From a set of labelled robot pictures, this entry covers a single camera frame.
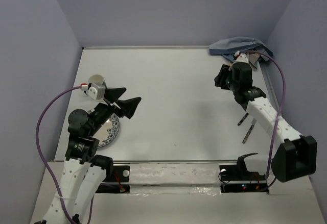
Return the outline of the blue beige checked placemat cloth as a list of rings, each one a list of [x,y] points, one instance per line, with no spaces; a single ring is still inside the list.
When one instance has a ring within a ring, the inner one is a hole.
[[[219,40],[209,46],[211,56],[222,56],[230,62],[234,62],[234,54],[237,51],[257,51],[273,57],[273,52],[260,40],[251,37],[232,37]]]

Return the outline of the fork with dark handle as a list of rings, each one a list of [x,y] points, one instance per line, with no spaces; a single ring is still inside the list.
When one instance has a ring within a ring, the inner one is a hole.
[[[244,122],[244,120],[248,117],[248,113],[246,113],[242,118],[241,118],[241,120],[238,122],[238,124],[237,124],[237,126],[240,126],[243,122]]]

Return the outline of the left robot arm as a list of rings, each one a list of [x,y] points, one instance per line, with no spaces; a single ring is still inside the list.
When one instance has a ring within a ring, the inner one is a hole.
[[[50,106],[63,95],[83,91],[98,104],[90,111],[76,109],[68,116],[68,145],[61,179],[57,179],[45,159],[39,142],[41,121]],[[111,115],[131,119],[141,97],[121,100],[126,88],[106,88],[100,83],[82,83],[54,97],[42,111],[35,132],[36,147],[46,170],[51,175],[56,193],[40,223],[80,223],[87,208],[92,208],[94,194],[103,181],[113,175],[113,159],[98,155],[98,130]]]

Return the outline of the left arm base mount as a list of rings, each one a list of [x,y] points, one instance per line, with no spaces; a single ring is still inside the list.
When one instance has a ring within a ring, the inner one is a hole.
[[[107,172],[105,180],[99,185],[96,193],[123,194],[129,193],[130,166],[114,165],[112,173]]]

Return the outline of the dark green mug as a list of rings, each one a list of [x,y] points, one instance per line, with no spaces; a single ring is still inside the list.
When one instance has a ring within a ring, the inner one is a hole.
[[[105,88],[107,88],[105,79],[102,75],[100,74],[94,74],[92,75],[89,79],[88,79],[88,83],[99,83],[102,84],[103,86],[105,86]]]

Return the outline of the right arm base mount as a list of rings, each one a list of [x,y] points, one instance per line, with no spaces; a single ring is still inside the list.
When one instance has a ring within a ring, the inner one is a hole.
[[[265,176],[247,169],[245,159],[254,155],[257,153],[241,155],[235,164],[219,166],[221,193],[269,192]]]

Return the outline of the blue floral ceramic plate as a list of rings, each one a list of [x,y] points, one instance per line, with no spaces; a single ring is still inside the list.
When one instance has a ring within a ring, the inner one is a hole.
[[[98,148],[102,148],[114,141],[119,133],[119,129],[119,118],[114,113],[111,113],[110,116],[107,116],[106,122],[98,129],[98,131],[90,136],[98,138]]]

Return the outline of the knife with dark handle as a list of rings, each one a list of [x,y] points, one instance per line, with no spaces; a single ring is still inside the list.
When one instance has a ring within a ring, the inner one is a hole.
[[[243,144],[245,144],[247,142],[252,130],[254,129],[255,124],[256,124],[256,119],[253,119],[252,122],[251,122],[251,126],[250,126],[249,130],[247,131],[247,133],[246,133],[246,135],[245,135],[245,137],[244,137],[244,139],[242,141]]]

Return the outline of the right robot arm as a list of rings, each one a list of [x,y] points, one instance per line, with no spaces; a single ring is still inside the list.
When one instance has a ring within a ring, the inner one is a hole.
[[[284,183],[315,173],[316,140],[301,134],[277,113],[266,94],[253,85],[252,69],[248,63],[222,65],[214,81],[216,87],[230,90],[235,101],[272,139],[272,149],[263,161],[266,176],[274,175]]]

